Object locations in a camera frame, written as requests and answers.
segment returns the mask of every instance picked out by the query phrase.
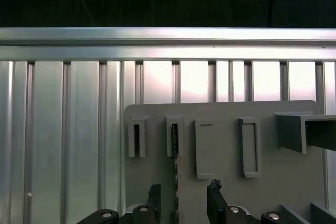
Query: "gray pegboard panel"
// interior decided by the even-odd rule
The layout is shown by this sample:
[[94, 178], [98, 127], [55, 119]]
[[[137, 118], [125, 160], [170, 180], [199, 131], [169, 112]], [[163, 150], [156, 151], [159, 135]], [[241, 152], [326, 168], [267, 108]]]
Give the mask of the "gray pegboard panel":
[[[127, 205], [145, 202], [151, 184], [160, 183], [162, 223], [171, 221], [174, 175], [173, 158], [167, 150], [167, 118], [178, 115], [183, 118], [183, 136], [179, 137], [183, 155], [178, 157], [181, 224], [208, 223], [206, 187], [212, 178], [222, 181], [221, 192], [230, 205], [245, 207], [257, 218], [286, 205], [309, 221], [311, 202], [325, 203], [322, 149], [308, 145], [307, 153], [302, 154], [280, 147], [275, 113], [284, 112], [316, 115], [319, 107], [314, 101], [127, 107], [126, 133], [130, 120], [146, 118], [145, 157], [128, 157], [125, 139]], [[246, 133], [254, 133], [253, 136], [243, 136], [239, 119], [247, 126]]]

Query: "gray plastic holder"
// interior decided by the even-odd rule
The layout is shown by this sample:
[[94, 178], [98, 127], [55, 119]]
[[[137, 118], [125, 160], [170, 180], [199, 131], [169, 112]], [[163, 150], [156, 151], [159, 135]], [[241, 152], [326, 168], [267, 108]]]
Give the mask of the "gray plastic holder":
[[128, 157], [146, 157], [145, 128], [147, 116], [128, 120]]
[[183, 117], [181, 115], [169, 115], [166, 117], [167, 127], [167, 156], [173, 156], [173, 143], [172, 143], [172, 127], [177, 124], [178, 139], [179, 139], [179, 156], [183, 155]]
[[281, 147], [303, 154], [307, 145], [336, 150], [336, 115], [278, 112], [276, 116]]
[[255, 117], [239, 118], [240, 165], [245, 178], [261, 176], [260, 120]]
[[196, 176], [198, 179], [215, 177], [213, 151], [216, 143], [213, 133], [213, 122], [210, 119], [195, 120]]

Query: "black plastic part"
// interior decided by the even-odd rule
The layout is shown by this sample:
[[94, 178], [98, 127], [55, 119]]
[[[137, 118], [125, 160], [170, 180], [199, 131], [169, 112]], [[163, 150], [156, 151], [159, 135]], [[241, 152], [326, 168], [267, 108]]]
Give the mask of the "black plastic part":
[[152, 185], [147, 199], [147, 206], [155, 212], [157, 223], [161, 220], [161, 185]]
[[206, 188], [206, 213], [210, 224], [224, 223], [224, 211], [228, 205], [219, 191], [221, 187], [221, 181], [214, 179]]
[[81, 220], [77, 224], [118, 224], [118, 221], [119, 215], [116, 211], [102, 209], [90, 214], [88, 217]]
[[133, 210], [133, 224], [157, 224], [156, 214], [153, 208], [143, 205]]

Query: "aluminum panel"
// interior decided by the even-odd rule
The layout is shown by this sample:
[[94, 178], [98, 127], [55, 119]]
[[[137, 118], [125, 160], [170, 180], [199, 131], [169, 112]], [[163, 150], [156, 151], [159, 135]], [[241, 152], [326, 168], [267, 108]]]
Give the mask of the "aluminum panel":
[[[324, 69], [324, 102], [326, 114], [336, 114], [335, 62], [325, 62]], [[332, 213], [336, 213], [336, 153], [327, 151], [328, 205]]]
[[315, 62], [289, 62], [289, 99], [316, 101]]
[[229, 62], [216, 62], [217, 102], [229, 102]]
[[[128, 105], [135, 104], [135, 61], [121, 64], [121, 94], [120, 128], [124, 129], [123, 111]], [[124, 130], [120, 132], [120, 144], [120, 214], [123, 214], [126, 211]]]
[[243, 61], [230, 62], [230, 101], [245, 101], [245, 65]]
[[171, 61], [145, 61], [143, 103], [172, 102]]
[[10, 223], [23, 223], [24, 207], [24, 169], [26, 139], [26, 102], [28, 64], [15, 63], [14, 97], [13, 97], [13, 135], [12, 135], [12, 175], [10, 191]]
[[[60, 222], [75, 223], [80, 216], [87, 214], [86, 209], [91, 211], [97, 206], [115, 208], [120, 205], [121, 212], [125, 210], [124, 136], [120, 129], [123, 129], [122, 112], [127, 105], [136, 102], [279, 100], [281, 91], [284, 100], [317, 100], [328, 114], [334, 114], [334, 38], [333, 29], [0, 28], [0, 59], [36, 61], [37, 66], [38, 61], [95, 61], [73, 62], [64, 73], [65, 76], [69, 73], [63, 89], [62, 119], [63, 126], [69, 126], [63, 130], [63, 142], [67, 146], [63, 145], [61, 159], [61, 176], [66, 183], [57, 185], [62, 187], [61, 193], [64, 194], [59, 201]], [[117, 62], [108, 61], [101, 65], [99, 74], [98, 60]], [[143, 62], [143, 65], [135, 67], [135, 60]], [[289, 61], [280, 66], [281, 88], [278, 61]], [[315, 66], [314, 61], [329, 62], [321, 67], [320, 63]], [[30, 146], [33, 139], [30, 133], [36, 127], [34, 118], [30, 118], [35, 116], [35, 109], [30, 111], [31, 98], [36, 102], [35, 94], [30, 95], [31, 90], [35, 90], [34, 75], [31, 74], [34, 65], [29, 65], [27, 71], [25, 62], [0, 62], [0, 120], [4, 122], [0, 125], [0, 133], [5, 136], [5, 141], [0, 143], [0, 223], [5, 224], [9, 220], [22, 224], [23, 218], [29, 222], [31, 217], [34, 218], [30, 207], [34, 212], [38, 202], [33, 192], [37, 189], [31, 191], [31, 182], [39, 179], [30, 172], [31, 161], [38, 158], [35, 153], [31, 155], [33, 146]], [[54, 110], [48, 108], [48, 112], [53, 114]], [[90, 115], [93, 121], [83, 119], [85, 115]], [[80, 137], [77, 132], [83, 127], [90, 134], [99, 131], [99, 135]], [[336, 212], [333, 187], [336, 158], [333, 155], [328, 152], [328, 189], [330, 209]], [[9, 165], [11, 175], [7, 176]], [[87, 167], [91, 174], [84, 178]], [[78, 202], [83, 202], [83, 211]], [[59, 211], [59, 207], [52, 205], [53, 210]]]
[[170, 40], [256, 40], [256, 41], [332, 41], [334, 29], [277, 29], [277, 28], [183, 28], [183, 27], [105, 27], [105, 28], [0, 28], [0, 41], [7, 44], [43, 42], [62, 43], [74, 40], [89, 44], [92, 41], [109, 43], [121, 40], [161, 41]]
[[279, 101], [280, 63], [252, 62], [253, 101]]
[[63, 62], [36, 62], [31, 222], [60, 223]]
[[207, 45], [159, 46], [0, 46], [0, 60], [12, 61], [97, 61], [97, 60], [336, 60], [336, 47], [321, 51], [321, 46], [304, 47]]
[[106, 65], [106, 123], [104, 147], [104, 208], [119, 210], [120, 198], [120, 81], [121, 63]]
[[180, 62], [181, 103], [208, 101], [208, 62]]
[[99, 63], [72, 62], [70, 72], [68, 224], [98, 207]]
[[0, 62], [0, 223], [3, 224], [9, 224], [10, 219], [13, 70], [13, 62]]

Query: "rectangular slot holder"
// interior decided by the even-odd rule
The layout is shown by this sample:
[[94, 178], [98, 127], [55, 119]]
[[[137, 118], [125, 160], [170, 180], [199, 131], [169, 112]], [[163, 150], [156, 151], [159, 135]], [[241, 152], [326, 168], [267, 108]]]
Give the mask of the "rectangular slot holder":
[[145, 127], [147, 116], [128, 121], [128, 157], [146, 157]]
[[183, 117], [181, 115], [169, 115], [166, 117], [166, 131], [167, 131], [167, 156], [173, 156], [173, 143], [172, 143], [172, 127], [177, 124], [178, 141], [179, 141], [179, 156], [183, 156]]
[[238, 119], [241, 172], [245, 178], [261, 176], [260, 121], [255, 117]]
[[215, 178], [214, 129], [210, 119], [195, 120], [196, 173], [198, 179]]

